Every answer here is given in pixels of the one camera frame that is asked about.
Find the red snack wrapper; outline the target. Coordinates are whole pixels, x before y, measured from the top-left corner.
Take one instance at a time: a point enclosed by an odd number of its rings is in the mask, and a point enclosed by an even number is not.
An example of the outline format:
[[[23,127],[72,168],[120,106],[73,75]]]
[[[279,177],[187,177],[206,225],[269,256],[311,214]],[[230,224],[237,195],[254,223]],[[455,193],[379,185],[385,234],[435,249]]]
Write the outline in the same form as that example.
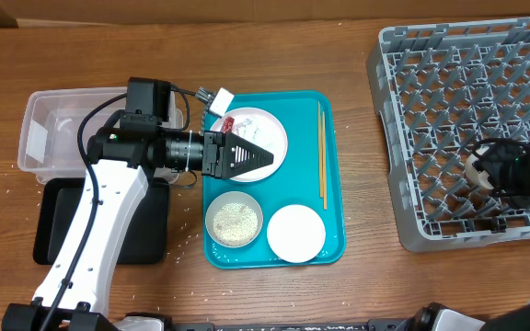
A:
[[[235,119],[233,117],[226,117],[221,126],[220,132],[229,133],[233,131]]]

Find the white tissue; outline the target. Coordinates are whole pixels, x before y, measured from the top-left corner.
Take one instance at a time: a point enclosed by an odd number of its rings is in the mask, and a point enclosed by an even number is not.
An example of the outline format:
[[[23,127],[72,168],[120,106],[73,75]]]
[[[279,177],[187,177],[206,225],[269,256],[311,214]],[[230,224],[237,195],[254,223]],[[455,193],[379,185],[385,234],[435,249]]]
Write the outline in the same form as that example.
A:
[[[235,125],[234,133],[254,143],[265,143],[269,140],[266,132],[259,126],[259,119],[250,116]]]

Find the grey bowl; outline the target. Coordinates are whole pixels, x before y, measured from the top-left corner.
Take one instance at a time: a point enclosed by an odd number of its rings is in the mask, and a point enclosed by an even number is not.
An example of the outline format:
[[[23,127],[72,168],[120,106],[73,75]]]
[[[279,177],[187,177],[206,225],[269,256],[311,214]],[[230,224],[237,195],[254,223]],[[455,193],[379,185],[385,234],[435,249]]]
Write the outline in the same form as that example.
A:
[[[208,235],[216,244],[239,248],[252,243],[263,225],[260,205],[250,195],[229,191],[216,197],[204,216]]]

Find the wooden chopstick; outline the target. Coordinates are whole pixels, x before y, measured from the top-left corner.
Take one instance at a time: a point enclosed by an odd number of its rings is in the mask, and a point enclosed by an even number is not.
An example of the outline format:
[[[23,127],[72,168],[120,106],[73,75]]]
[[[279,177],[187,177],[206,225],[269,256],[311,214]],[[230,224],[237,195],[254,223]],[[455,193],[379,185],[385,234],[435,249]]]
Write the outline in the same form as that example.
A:
[[[323,208],[328,209],[328,176],[327,176],[327,147],[326,147],[326,118],[325,112],[321,115],[321,141],[322,141],[322,173],[323,173]]]
[[[318,143],[318,172],[319,172],[319,197],[324,197],[323,185],[323,160],[322,160],[322,127],[321,127],[321,109],[320,102],[317,102],[317,143]]]

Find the white cup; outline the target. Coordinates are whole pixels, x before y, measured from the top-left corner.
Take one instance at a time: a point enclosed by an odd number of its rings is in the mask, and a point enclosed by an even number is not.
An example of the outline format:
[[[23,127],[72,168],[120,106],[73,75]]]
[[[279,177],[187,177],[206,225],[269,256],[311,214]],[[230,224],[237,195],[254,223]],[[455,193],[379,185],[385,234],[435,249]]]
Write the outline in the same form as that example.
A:
[[[490,174],[486,170],[478,170],[476,168],[478,158],[473,154],[470,155],[465,162],[466,177],[475,185],[487,190],[493,190],[490,183]]]

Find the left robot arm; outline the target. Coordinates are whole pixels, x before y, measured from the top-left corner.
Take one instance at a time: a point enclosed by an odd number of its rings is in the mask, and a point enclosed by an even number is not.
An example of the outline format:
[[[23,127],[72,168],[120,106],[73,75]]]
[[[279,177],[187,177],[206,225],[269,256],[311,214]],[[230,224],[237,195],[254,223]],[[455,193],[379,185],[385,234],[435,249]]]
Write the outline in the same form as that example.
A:
[[[75,215],[31,302],[9,304],[2,329],[171,329],[171,318],[162,314],[130,313],[115,323],[106,316],[124,238],[155,171],[166,167],[229,179],[274,161],[272,153],[231,132],[164,127],[174,93],[190,96],[168,81],[132,77],[125,93],[86,115],[91,120],[115,102],[125,102],[88,141],[83,139],[86,126],[79,126],[76,143],[86,176]]]

